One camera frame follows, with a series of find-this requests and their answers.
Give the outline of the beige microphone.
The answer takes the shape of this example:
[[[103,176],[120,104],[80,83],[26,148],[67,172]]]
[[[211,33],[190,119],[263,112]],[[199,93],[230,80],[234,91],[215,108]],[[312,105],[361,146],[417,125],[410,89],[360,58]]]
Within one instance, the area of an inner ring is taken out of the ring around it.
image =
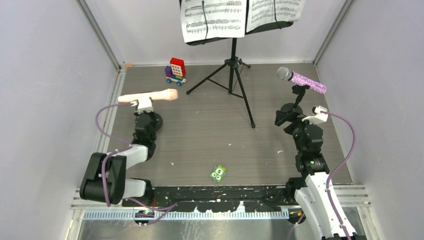
[[[168,88],[162,91],[150,91],[135,94],[121,95],[117,98],[119,103],[130,103],[141,98],[149,98],[153,101],[173,101],[178,98],[178,90],[174,88]]]

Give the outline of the black music stand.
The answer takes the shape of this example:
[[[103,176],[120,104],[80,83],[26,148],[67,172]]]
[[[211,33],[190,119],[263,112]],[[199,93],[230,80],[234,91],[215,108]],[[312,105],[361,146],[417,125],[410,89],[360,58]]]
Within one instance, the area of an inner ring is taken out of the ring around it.
[[[278,20],[274,20],[273,22],[270,23],[265,23],[262,24],[256,28],[254,28],[253,30],[250,31],[245,31],[246,35],[252,35],[252,34],[256,34],[256,33],[261,33],[261,32],[266,32],[266,31],[272,31],[272,30],[277,30],[277,29],[283,29],[283,28],[288,28],[291,27],[294,24],[293,21],[278,21]],[[231,56],[228,59],[224,60],[224,64],[222,64],[220,67],[218,67],[215,71],[213,71],[211,74],[209,74],[208,76],[206,76],[204,79],[202,79],[200,82],[198,82],[196,85],[194,85],[192,88],[190,88],[189,90],[186,91],[186,94],[189,95],[191,92],[193,92],[196,88],[198,88],[200,85],[202,85],[203,83],[209,81],[225,90],[227,90],[227,92],[230,95],[236,96],[238,98],[241,98],[244,100],[245,106],[246,106],[246,110],[250,119],[250,124],[251,127],[254,129],[256,127],[256,124],[254,122],[253,116],[252,116],[252,112],[248,103],[248,98],[246,96],[245,93],[245,89],[243,86],[243,82],[241,79],[241,70],[239,70],[239,65],[242,65],[243,67],[247,67],[250,68],[251,65],[247,64],[245,62],[243,62],[243,60],[239,57],[236,56],[236,49],[237,49],[237,39],[236,38],[232,38],[231,39]],[[221,70],[223,70],[224,68],[229,67],[229,81],[228,81],[228,87],[214,81],[211,79],[211,77],[213,77],[215,74],[217,74],[218,72],[220,72]],[[236,77],[236,82],[239,84],[240,89],[241,89],[241,93],[242,95],[239,94],[235,94],[233,93],[234,91],[234,87],[236,86],[233,81],[234,81],[234,77]]]

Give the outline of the sheet music page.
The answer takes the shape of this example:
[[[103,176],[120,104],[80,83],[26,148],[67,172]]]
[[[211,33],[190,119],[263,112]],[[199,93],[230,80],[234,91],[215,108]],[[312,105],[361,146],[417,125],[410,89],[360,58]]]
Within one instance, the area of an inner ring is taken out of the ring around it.
[[[289,27],[300,19],[305,0],[249,0],[245,32]]]
[[[215,38],[242,38],[246,33],[246,0],[181,0],[180,22],[186,44]]]

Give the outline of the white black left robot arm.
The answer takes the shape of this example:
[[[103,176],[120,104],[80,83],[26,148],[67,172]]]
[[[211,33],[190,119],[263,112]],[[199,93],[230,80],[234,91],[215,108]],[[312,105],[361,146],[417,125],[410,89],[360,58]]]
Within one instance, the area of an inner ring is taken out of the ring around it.
[[[142,113],[135,118],[131,146],[110,153],[93,153],[80,185],[80,198],[107,205],[134,198],[141,207],[148,207],[154,199],[151,181],[128,178],[127,170],[153,157],[157,131],[162,125],[160,114]]]

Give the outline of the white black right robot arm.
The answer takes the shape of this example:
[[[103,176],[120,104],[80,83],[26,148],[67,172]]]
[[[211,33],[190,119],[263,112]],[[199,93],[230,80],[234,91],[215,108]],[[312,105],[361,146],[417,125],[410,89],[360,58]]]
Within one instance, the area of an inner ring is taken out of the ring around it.
[[[293,137],[297,155],[295,166],[300,177],[291,177],[286,182],[285,198],[291,205],[302,209],[303,218],[309,222],[313,235],[318,240],[365,240],[348,220],[335,193],[330,171],[324,155],[323,130],[319,124],[328,119],[327,109],[315,106],[313,115],[306,116],[294,103],[287,103],[276,111],[274,124],[288,122],[284,132]]]

